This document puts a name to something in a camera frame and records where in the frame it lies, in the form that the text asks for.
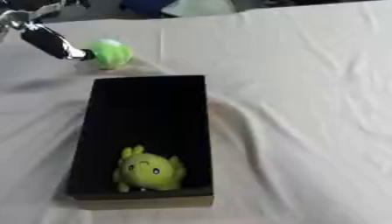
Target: black box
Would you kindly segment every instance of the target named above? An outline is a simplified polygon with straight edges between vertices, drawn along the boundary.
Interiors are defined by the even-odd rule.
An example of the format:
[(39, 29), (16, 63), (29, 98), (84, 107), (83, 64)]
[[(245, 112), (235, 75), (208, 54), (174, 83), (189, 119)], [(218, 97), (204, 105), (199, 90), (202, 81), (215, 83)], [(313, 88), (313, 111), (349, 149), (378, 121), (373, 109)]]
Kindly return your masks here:
[[(116, 191), (112, 173), (125, 147), (178, 156), (179, 190)], [(213, 172), (204, 76), (96, 80), (66, 194), (90, 209), (193, 207), (213, 202)]]

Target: white tablecloth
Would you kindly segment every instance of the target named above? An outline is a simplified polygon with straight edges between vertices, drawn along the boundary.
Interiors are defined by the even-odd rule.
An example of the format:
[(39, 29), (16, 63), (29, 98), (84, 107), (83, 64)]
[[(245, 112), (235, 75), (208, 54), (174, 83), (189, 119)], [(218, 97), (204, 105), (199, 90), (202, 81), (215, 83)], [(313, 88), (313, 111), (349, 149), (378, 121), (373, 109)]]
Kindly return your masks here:
[(82, 211), (55, 196), (95, 72), (12, 33), (0, 45), (0, 222), (392, 223), (392, 2), (170, 20), (53, 24), (77, 46), (129, 44), (168, 74), (205, 74), (212, 207)]

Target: stuffed animal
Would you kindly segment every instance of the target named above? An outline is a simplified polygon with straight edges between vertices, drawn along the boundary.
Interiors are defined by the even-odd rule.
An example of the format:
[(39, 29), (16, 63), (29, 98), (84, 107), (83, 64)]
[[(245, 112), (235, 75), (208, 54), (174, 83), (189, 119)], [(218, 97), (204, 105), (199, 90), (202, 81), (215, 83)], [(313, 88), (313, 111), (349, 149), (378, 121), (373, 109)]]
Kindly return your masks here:
[(151, 190), (175, 190), (181, 186), (186, 168), (178, 157), (166, 159), (144, 153), (144, 147), (125, 148), (113, 173), (113, 181), (120, 193), (127, 193), (131, 187)]
[(127, 45), (113, 39), (93, 42), (88, 49), (94, 53), (94, 61), (100, 69), (117, 69), (126, 64), (133, 54)]

